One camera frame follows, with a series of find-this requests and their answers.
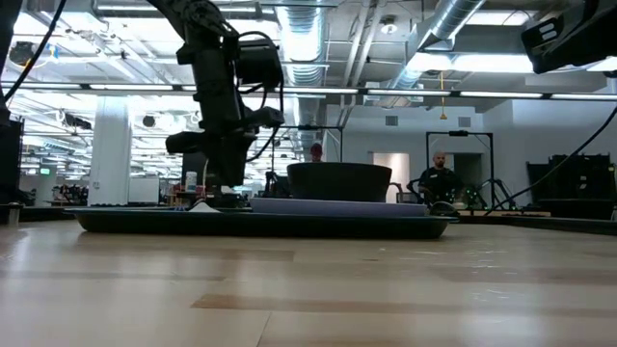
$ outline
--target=black shirt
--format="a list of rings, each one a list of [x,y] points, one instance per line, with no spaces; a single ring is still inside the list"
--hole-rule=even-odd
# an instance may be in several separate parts
[[[437,200],[447,200],[446,195],[463,188],[463,182],[452,170],[433,167],[422,173],[418,186],[431,191]]]

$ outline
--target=person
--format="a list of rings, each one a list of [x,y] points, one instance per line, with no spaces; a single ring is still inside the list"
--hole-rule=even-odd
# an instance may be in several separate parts
[[[320,144],[314,144],[310,148],[310,161],[313,163],[321,163],[321,156],[324,151]]]
[[[438,151],[433,155],[433,167],[425,170],[417,184],[420,193],[429,202],[451,201],[448,194],[456,197],[464,184],[461,178],[445,166],[445,153]]]

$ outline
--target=wooden floor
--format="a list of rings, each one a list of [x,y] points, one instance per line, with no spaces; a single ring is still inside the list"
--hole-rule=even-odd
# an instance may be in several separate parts
[[[617,238],[433,242],[0,228],[2,346],[617,346]]]

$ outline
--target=black bowl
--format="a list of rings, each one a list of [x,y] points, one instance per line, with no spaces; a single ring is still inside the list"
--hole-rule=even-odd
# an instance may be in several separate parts
[[[294,199],[385,202],[392,170],[355,163],[298,163],[287,167],[287,176]]]

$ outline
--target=ceiling duct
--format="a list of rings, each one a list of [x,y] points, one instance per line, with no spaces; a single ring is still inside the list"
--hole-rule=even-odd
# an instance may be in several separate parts
[[[324,53],[324,28],[326,12],[317,7],[278,7],[281,24],[282,51],[285,59],[291,62],[317,62]],[[286,67],[287,82],[297,87],[322,86],[324,68],[311,65],[290,65]],[[316,124],[320,99],[298,98],[298,124]],[[307,134],[310,142],[314,134]]]
[[[465,23],[482,7],[486,0],[442,0],[435,9],[435,14],[416,24],[410,34],[407,48],[409,61],[407,66],[392,79],[389,88],[411,89],[416,85],[423,71],[410,67],[414,55],[422,50],[450,51],[454,47],[456,34]],[[392,106],[396,98],[385,97],[381,106]]]

